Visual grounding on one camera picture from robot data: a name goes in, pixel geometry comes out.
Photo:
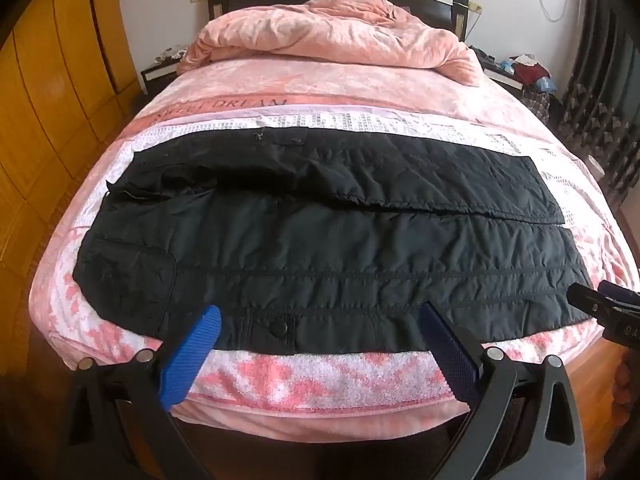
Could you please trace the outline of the black quilted pants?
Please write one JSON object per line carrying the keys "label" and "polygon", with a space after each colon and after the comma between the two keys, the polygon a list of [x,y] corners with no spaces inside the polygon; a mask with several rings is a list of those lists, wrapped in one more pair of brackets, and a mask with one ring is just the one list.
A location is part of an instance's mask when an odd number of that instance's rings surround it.
{"label": "black quilted pants", "polygon": [[165,339],[218,307],[221,350],[421,351],[422,304],[483,342],[581,323],[588,272],[534,162],[311,128],[202,131],[137,152],[73,277],[104,320]]}

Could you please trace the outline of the dark patterned curtain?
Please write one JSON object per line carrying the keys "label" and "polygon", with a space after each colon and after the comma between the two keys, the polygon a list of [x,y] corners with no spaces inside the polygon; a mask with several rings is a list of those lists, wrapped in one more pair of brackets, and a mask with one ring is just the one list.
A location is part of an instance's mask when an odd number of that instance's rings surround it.
{"label": "dark patterned curtain", "polygon": [[639,183],[639,44],[606,0],[586,0],[559,136],[598,163],[603,193],[620,208]]}

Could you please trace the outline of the right cluttered nightstand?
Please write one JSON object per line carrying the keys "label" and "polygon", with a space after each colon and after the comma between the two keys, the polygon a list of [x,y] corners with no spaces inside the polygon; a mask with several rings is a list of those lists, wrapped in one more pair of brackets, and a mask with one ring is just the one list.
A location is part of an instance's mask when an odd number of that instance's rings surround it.
{"label": "right cluttered nightstand", "polygon": [[479,48],[472,47],[472,51],[487,77],[515,96],[549,129],[559,127],[562,105],[555,95],[558,87],[544,66],[528,54],[497,62]]}

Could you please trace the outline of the left dark nightstand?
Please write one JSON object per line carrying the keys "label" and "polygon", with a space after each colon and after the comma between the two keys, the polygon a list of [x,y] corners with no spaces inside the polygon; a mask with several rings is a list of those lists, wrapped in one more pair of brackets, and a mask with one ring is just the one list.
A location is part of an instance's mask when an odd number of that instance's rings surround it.
{"label": "left dark nightstand", "polygon": [[157,55],[151,66],[142,70],[141,77],[148,96],[157,96],[177,78],[177,67],[187,48],[180,44],[167,48]]}

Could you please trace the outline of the yellow wooden wardrobe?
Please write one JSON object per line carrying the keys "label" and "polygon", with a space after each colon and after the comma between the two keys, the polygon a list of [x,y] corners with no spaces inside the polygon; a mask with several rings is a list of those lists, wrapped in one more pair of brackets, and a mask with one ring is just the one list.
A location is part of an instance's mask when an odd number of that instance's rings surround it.
{"label": "yellow wooden wardrobe", "polygon": [[26,288],[67,189],[134,114],[119,0],[29,0],[1,45],[1,296]]}

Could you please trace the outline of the pink crumpled duvet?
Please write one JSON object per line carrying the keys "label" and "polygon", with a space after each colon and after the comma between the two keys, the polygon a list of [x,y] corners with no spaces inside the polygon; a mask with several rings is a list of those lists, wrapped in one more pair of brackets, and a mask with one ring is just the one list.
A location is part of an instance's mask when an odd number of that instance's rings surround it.
{"label": "pink crumpled duvet", "polygon": [[258,54],[434,70],[469,87],[484,78],[476,54],[453,32],[388,0],[310,0],[226,13],[200,30],[178,73]]}

